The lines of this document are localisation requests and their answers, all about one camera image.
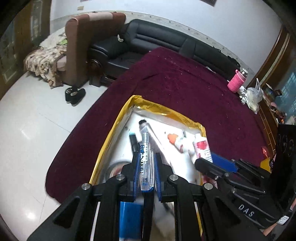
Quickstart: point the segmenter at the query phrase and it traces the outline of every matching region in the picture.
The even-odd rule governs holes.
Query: screw head
[[[87,189],[89,189],[90,187],[91,187],[91,185],[90,185],[89,183],[84,183],[84,184],[81,185],[81,188],[82,188],[83,190],[87,190]]]
[[[170,179],[172,180],[172,181],[176,181],[176,180],[178,180],[178,176],[177,175],[175,175],[175,174],[173,174],[173,175],[170,175]]]
[[[121,181],[121,180],[123,180],[125,178],[125,176],[123,175],[123,174],[118,174],[118,175],[116,175],[116,179],[118,180],[118,181]]]
[[[204,187],[205,187],[205,189],[207,189],[207,190],[211,190],[211,189],[213,189],[213,185],[212,185],[211,183],[205,183],[205,184],[204,184]]]

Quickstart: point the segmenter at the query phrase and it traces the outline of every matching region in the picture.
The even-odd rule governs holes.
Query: transparent plastic bag
[[[263,98],[263,93],[262,89],[260,87],[260,82],[257,79],[257,83],[255,88],[250,87],[247,89],[247,98],[248,98],[248,107],[255,113],[257,114],[259,111],[259,105],[258,103],[262,100]]]

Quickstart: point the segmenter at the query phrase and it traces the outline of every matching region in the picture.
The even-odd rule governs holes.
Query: floor
[[[44,188],[47,170],[75,125],[107,89],[85,84],[76,107],[65,102],[68,86],[50,89],[25,73],[0,101],[0,214],[19,241],[59,203]]]

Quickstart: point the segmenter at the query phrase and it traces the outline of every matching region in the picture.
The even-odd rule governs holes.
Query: white bottle
[[[197,158],[203,158],[209,162],[213,162],[209,143],[206,137],[202,137],[200,133],[195,135],[195,140],[193,141],[193,146]]]

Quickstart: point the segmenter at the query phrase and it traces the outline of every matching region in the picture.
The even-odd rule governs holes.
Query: purple velvet tablecloth
[[[73,129],[47,172],[51,197],[63,202],[89,181],[117,115],[134,94],[200,122],[212,152],[255,165],[263,160],[262,121],[241,104],[226,80],[194,60],[157,48],[120,76]]]

